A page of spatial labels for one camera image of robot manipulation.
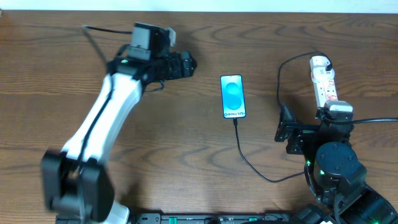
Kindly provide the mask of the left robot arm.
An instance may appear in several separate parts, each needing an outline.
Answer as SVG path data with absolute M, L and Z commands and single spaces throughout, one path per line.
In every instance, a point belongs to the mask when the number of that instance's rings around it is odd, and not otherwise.
M 136 23 L 131 42 L 105 60 L 101 91 L 76 133 L 40 163 L 45 206 L 57 223 L 132 223 L 135 216 L 115 198 L 107 168 L 114 142 L 130 111 L 155 82 L 191 77 L 190 52 L 171 52 L 169 27 Z

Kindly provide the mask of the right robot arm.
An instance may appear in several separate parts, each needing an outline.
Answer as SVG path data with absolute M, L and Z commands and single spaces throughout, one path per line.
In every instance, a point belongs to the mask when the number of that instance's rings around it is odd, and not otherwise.
M 281 105 L 275 141 L 286 141 L 288 154 L 304 157 L 307 184 L 330 210 L 331 222 L 397 223 L 397 210 L 366 183 L 367 170 L 349 142 L 355 124 L 352 106 L 327 101 L 316 118 L 318 125 L 302 124 Z

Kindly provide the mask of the blue Galaxy smartphone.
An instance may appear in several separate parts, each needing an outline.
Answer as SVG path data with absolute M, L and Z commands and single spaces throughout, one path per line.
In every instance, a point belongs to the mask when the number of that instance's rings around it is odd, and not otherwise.
M 223 117 L 225 119 L 245 118 L 243 78 L 241 75 L 220 77 Z

